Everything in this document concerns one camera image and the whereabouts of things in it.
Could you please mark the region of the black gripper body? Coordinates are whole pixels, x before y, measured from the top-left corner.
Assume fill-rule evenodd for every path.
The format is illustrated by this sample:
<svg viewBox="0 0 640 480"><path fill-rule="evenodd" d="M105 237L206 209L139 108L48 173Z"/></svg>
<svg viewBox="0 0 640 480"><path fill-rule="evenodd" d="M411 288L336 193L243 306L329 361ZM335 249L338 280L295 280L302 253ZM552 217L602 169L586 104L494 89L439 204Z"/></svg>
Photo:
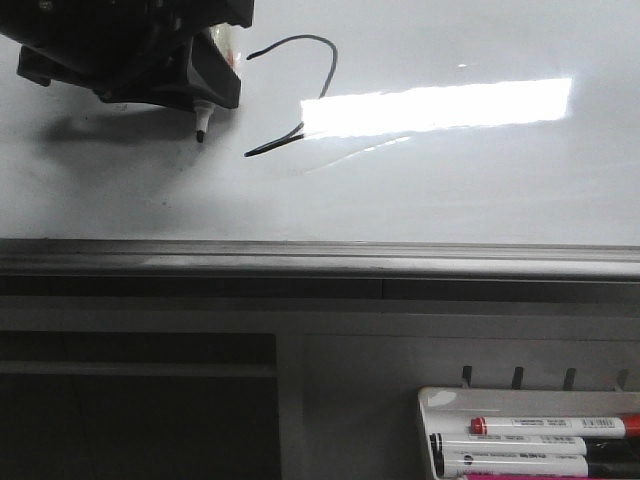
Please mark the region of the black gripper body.
<svg viewBox="0 0 640 480"><path fill-rule="evenodd" d="M1 4L1 33L21 46L17 73L104 103L191 111L239 104L241 81L215 45L220 24L251 27L251 1L38 1Z"/></svg>

